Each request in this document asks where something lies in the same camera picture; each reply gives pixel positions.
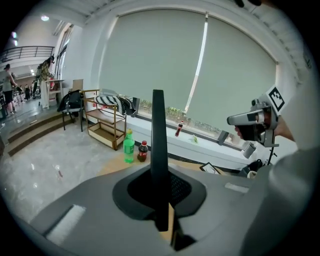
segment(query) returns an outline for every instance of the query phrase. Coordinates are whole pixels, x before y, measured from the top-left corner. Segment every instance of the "bottle label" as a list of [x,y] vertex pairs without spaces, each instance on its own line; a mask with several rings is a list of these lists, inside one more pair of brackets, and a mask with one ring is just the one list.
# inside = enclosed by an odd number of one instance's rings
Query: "bottle label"
[[125,154],[133,154],[133,152],[134,152],[134,146],[125,146],[124,147]]

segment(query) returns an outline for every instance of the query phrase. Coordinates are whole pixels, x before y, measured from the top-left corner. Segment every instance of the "marble floor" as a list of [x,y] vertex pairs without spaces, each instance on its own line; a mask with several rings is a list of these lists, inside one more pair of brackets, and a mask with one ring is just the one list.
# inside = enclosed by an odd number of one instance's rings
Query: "marble floor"
[[[21,123],[47,113],[39,111],[38,102],[23,104],[6,121],[2,139],[7,141],[7,134]],[[0,159],[1,196],[13,213],[29,223],[45,206],[95,177],[109,159],[121,152],[121,148],[114,151],[90,137],[86,130],[81,132],[78,122],[67,125],[65,131],[55,130],[12,157],[4,153]]]

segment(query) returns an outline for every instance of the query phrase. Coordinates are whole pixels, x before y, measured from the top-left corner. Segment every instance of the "roller blind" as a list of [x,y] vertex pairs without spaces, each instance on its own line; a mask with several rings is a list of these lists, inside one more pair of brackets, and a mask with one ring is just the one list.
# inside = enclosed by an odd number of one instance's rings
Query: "roller blind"
[[203,14],[149,10],[121,16],[107,42],[99,86],[152,101],[164,91],[167,107],[184,110],[197,69]]
[[227,117],[250,111],[251,101],[276,79],[276,63],[246,34],[209,17],[197,84],[186,116],[235,133]]

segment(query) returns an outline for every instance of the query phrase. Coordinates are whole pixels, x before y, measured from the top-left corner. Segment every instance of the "railing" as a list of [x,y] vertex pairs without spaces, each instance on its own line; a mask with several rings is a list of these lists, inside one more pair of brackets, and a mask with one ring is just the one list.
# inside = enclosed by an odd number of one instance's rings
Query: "railing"
[[23,46],[10,48],[0,54],[2,63],[22,58],[50,57],[54,53],[52,46]]

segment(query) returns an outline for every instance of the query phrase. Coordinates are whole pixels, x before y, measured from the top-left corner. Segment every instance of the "staircase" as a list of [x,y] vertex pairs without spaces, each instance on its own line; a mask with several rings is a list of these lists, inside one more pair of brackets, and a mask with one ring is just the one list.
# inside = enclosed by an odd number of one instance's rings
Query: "staircase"
[[[70,118],[64,118],[65,125],[71,124],[73,121]],[[8,138],[9,145],[6,146],[9,156],[12,157],[30,143],[63,127],[64,124],[61,113],[54,113],[13,131]]]

